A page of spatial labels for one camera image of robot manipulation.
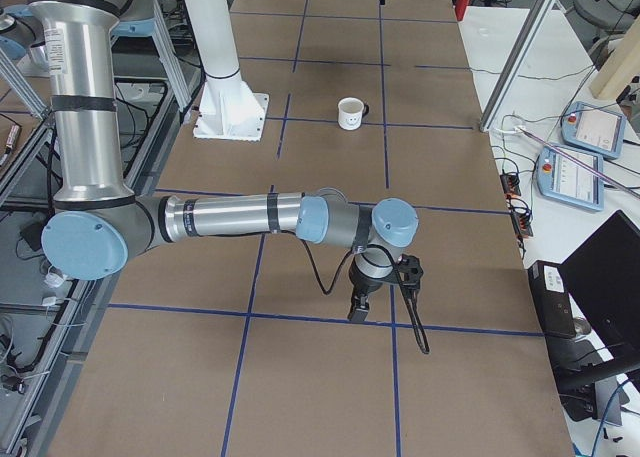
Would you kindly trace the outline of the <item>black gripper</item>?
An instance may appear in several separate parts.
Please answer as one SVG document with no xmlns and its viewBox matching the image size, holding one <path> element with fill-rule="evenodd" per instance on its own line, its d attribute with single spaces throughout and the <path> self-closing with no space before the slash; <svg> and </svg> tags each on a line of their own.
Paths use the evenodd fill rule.
<svg viewBox="0 0 640 457">
<path fill-rule="evenodd" d="M 366 321 L 370 310 L 368 297 L 371 293 L 377 291 L 383 284 L 395 284 L 395 277 L 392 274 L 384 277 L 371 277 L 365 274 L 358 267 L 356 259 L 353 259 L 350 264 L 349 279 L 353 289 L 347 319 L 351 323 L 363 323 Z"/>
</svg>

